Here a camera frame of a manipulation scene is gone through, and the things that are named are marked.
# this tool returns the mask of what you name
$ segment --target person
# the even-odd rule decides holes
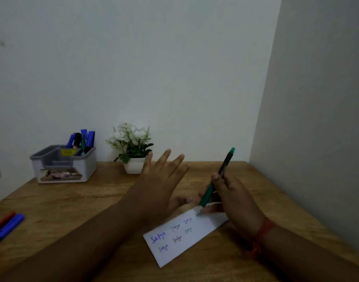
[[[139,226],[160,222],[191,198],[171,198],[173,190],[190,168],[184,155],[167,162],[170,150],[153,164],[152,153],[141,175],[114,205],[52,245],[0,275],[0,281],[82,281],[94,274],[97,266]],[[266,216],[234,175],[224,179],[213,174],[217,193],[203,213],[225,212],[241,235],[251,241]],[[201,197],[206,187],[199,193]],[[359,266],[316,244],[274,225],[260,240],[261,251],[289,277],[298,281],[359,281]]]

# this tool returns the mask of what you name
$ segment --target wooden table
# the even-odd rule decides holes
[[[197,196],[221,162],[192,162],[175,194]],[[331,234],[270,180],[247,162],[231,162],[228,169],[242,180],[263,212],[279,225],[359,265],[359,255]],[[0,243],[0,273],[40,251],[82,223],[116,203],[136,180],[123,166],[99,162],[86,183],[37,184],[32,179],[0,202],[0,219],[12,210],[26,216]],[[172,217],[192,208],[183,206]],[[268,261],[247,259],[247,246],[230,222],[210,233],[173,261],[159,268],[143,234],[128,238],[94,278],[95,281],[283,281]]]

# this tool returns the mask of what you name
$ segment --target flower pot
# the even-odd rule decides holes
[[[131,158],[129,163],[123,164],[128,174],[140,174],[145,158]]]

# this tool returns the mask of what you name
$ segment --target person's left arm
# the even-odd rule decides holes
[[[99,213],[65,237],[16,265],[0,281],[82,281],[141,224],[170,216],[191,198],[170,200],[174,188],[190,168],[184,155],[166,162],[167,150],[151,165],[152,153],[142,174],[116,204]]]

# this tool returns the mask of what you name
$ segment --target hand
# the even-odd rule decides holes
[[[257,234],[266,217],[240,180],[228,172],[224,174],[224,179],[217,173],[212,175],[211,182],[217,193],[212,195],[211,201],[222,203],[206,206],[202,212],[225,212],[241,235],[245,239],[251,240]],[[200,197],[203,196],[208,187],[209,185],[199,192]]]
[[[170,200],[174,189],[190,169],[182,163],[181,154],[174,161],[167,162],[171,150],[166,150],[156,164],[151,164],[152,152],[144,161],[143,170],[118,204],[134,209],[132,214],[140,221],[159,222],[169,217],[180,206],[192,202],[191,198],[175,197]]]

